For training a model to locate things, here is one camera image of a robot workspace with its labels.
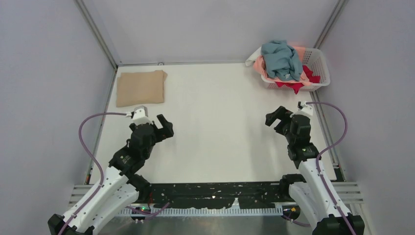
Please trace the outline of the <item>blue-grey polo t-shirt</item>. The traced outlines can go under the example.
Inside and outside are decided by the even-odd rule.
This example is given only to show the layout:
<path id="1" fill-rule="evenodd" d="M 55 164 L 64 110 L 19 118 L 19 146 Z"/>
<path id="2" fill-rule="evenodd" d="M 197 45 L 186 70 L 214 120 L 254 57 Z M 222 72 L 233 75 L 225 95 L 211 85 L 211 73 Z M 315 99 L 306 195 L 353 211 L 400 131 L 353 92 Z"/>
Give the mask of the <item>blue-grey polo t-shirt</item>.
<path id="1" fill-rule="evenodd" d="M 273 40 L 261 46 L 265 71 L 269 78 L 283 82 L 300 81 L 302 61 L 297 51 L 286 40 Z"/>

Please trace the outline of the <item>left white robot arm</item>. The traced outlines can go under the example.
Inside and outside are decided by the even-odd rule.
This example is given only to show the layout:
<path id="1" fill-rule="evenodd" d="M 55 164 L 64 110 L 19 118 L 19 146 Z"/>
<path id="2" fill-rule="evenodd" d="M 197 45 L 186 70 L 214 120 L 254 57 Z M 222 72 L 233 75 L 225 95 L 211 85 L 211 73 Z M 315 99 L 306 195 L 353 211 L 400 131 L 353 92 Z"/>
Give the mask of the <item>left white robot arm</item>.
<path id="1" fill-rule="evenodd" d="M 128 205 L 149 199 L 150 184 L 137 172 L 150 158 L 155 144 L 173 137 L 173 124 L 160 114 L 158 128 L 143 108 L 124 116 L 132 120 L 126 145 L 114 153 L 106 169 L 98 168 L 99 181 L 74 206 L 48 220 L 52 235 L 97 235 Z"/>

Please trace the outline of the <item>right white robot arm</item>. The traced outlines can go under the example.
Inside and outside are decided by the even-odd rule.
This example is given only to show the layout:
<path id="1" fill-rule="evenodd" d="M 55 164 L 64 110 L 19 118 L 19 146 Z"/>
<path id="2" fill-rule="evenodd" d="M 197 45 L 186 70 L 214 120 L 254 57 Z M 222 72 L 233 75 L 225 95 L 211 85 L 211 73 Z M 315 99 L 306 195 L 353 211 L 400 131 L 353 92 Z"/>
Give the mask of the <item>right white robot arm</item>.
<path id="1" fill-rule="evenodd" d="M 287 150 L 298 174 L 283 175 L 279 181 L 279 194 L 286 201 L 294 200 L 312 228 L 314 235 L 362 235 L 364 220 L 353 215 L 336 192 L 323 166 L 320 152 L 311 142 L 309 102 L 299 102 L 298 111 L 283 106 L 265 116 L 265 124 L 288 142 Z"/>

